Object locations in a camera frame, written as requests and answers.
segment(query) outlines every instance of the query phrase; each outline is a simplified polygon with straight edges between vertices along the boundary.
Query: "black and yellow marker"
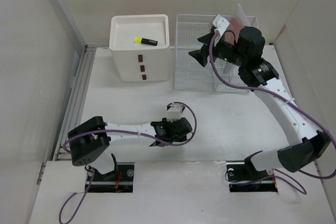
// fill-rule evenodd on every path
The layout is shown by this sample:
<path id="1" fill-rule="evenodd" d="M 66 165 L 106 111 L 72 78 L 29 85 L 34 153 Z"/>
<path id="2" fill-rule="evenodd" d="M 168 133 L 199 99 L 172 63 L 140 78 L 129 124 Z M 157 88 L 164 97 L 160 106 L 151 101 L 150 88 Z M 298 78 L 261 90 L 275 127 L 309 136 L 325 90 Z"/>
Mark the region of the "black and yellow marker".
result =
<path id="1" fill-rule="evenodd" d="M 157 46 L 157 43 L 158 43 L 156 40 L 145 39 L 145 38 L 140 38 L 140 37 L 136 37 L 134 39 L 134 42 L 138 44 L 146 44 L 146 45 L 151 45 L 151 46 Z"/>

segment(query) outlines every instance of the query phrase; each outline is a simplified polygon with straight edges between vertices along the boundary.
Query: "white tabletop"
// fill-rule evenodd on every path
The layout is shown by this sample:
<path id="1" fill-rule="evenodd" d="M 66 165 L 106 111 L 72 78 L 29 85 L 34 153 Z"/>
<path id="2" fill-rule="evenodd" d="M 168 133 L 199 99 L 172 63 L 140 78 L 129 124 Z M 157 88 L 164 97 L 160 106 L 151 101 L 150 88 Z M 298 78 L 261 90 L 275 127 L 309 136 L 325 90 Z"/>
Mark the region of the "white tabletop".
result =
<path id="1" fill-rule="evenodd" d="M 174 50 L 171 50 L 171 78 L 165 82 L 122 82 L 109 49 L 98 48 L 92 68 L 82 122 L 101 115 L 105 122 L 142 124 L 160 121 L 166 105 L 188 104 L 198 120 L 197 133 L 183 147 L 116 146 L 118 162 L 237 160 L 259 151 L 287 146 L 286 137 L 267 107 L 253 94 L 223 94 L 174 91 Z M 264 48 L 286 81 L 273 46 Z M 183 116 L 190 123 L 187 111 Z"/>
<path id="2" fill-rule="evenodd" d="M 265 47 L 263 56 L 287 86 L 274 47 Z M 223 160 L 243 159 L 287 144 L 276 120 L 252 93 L 173 91 L 173 68 L 166 82 L 124 83 L 109 50 L 100 48 L 82 122 L 96 115 L 118 124 L 156 121 L 165 117 L 165 106 L 172 101 L 185 102 L 194 110 L 198 119 L 195 138 L 183 147 L 116 146 L 118 162 L 136 161 L 133 193 L 90 193 L 71 224 L 335 223 L 320 181 L 301 173 L 293 176 L 305 186 L 306 196 L 280 180 L 279 193 L 229 192 Z M 187 112 L 184 116 L 192 121 Z M 313 164 L 304 169 L 316 174 Z M 85 180 L 83 167 L 73 167 L 70 161 L 48 162 L 29 224 L 58 223 L 62 204 L 72 193 L 83 192 Z M 80 197 L 68 204 L 64 222 Z"/>

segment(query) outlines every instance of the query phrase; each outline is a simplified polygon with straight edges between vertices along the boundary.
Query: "screw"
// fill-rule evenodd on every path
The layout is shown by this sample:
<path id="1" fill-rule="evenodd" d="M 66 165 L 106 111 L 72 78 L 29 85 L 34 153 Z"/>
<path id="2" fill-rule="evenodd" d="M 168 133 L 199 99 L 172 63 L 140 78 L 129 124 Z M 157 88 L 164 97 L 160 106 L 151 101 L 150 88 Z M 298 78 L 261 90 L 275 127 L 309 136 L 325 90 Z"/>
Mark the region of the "screw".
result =
<path id="1" fill-rule="evenodd" d="M 129 169 L 129 170 L 127 171 L 127 176 L 129 176 L 129 177 L 133 177 L 133 176 L 134 176 L 134 171 L 133 171 L 132 169 Z"/>
<path id="2" fill-rule="evenodd" d="M 229 176 L 233 176 L 233 175 L 235 175 L 235 170 L 234 170 L 233 168 L 229 168 L 229 169 L 227 170 L 227 174 L 228 174 Z"/>
<path id="3" fill-rule="evenodd" d="M 268 175 L 273 175 L 273 174 L 274 174 L 274 172 L 273 172 L 272 169 L 266 169 L 266 173 L 267 173 Z"/>

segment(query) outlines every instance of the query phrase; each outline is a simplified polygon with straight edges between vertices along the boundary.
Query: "wire basket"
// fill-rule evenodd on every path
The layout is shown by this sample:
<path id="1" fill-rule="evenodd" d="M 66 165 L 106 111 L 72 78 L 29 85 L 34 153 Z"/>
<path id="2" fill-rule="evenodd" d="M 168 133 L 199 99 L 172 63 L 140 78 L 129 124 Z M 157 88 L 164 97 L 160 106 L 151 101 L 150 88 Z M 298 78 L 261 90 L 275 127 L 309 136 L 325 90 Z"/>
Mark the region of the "wire basket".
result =
<path id="1" fill-rule="evenodd" d="M 202 67 L 188 52 L 198 50 L 202 43 L 197 39 L 209 33 L 215 15 L 184 15 L 176 18 L 176 64 L 175 64 L 175 90 L 247 93 L 248 90 L 233 89 L 222 84 L 215 76 L 210 63 Z M 256 17 L 247 17 L 251 26 L 258 27 Z M 245 86 L 238 75 L 238 67 L 217 59 L 217 70 L 222 77 L 231 84 Z"/>

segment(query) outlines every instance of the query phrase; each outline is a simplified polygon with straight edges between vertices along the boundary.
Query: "white bin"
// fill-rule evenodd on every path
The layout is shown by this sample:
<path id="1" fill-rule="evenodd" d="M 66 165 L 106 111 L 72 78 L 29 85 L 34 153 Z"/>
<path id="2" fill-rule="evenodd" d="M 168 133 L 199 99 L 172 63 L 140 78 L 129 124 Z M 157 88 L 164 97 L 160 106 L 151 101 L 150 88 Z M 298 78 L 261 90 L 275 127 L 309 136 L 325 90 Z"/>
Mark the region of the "white bin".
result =
<path id="1" fill-rule="evenodd" d="M 135 37 L 156 40 L 158 45 L 137 44 Z M 111 21 L 110 50 L 121 80 L 168 80 L 168 17 L 163 14 L 114 16 Z"/>

